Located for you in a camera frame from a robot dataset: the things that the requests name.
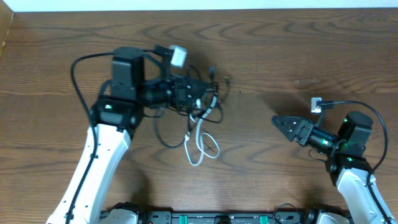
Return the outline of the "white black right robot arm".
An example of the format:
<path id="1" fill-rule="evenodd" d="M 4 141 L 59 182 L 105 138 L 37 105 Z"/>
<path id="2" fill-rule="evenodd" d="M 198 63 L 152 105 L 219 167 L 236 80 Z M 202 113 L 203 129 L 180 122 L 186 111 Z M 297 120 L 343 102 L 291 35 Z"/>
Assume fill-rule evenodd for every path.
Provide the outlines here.
<path id="1" fill-rule="evenodd" d="M 372 119 L 359 111 L 348 113 L 337 134 L 299 116 L 275 115 L 272 124 L 290 141 L 326 155 L 325 169 L 343 196 L 355 223 L 397 223 L 363 156 L 372 132 Z"/>

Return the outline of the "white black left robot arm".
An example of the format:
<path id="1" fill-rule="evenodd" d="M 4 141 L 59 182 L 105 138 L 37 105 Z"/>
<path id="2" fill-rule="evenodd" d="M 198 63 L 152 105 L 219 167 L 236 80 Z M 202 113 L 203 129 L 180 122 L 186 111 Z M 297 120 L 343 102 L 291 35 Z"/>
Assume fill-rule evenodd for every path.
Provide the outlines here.
<path id="1" fill-rule="evenodd" d="M 184 48 L 120 47 L 109 53 L 112 77 L 92 106 L 84 108 L 89 128 L 69 186 L 49 223 L 144 223 L 145 216 L 124 205 L 103 211 L 114 173 L 129 149 L 146 108 L 173 108 L 203 121 L 217 102 L 213 84 L 172 73 L 185 64 Z"/>

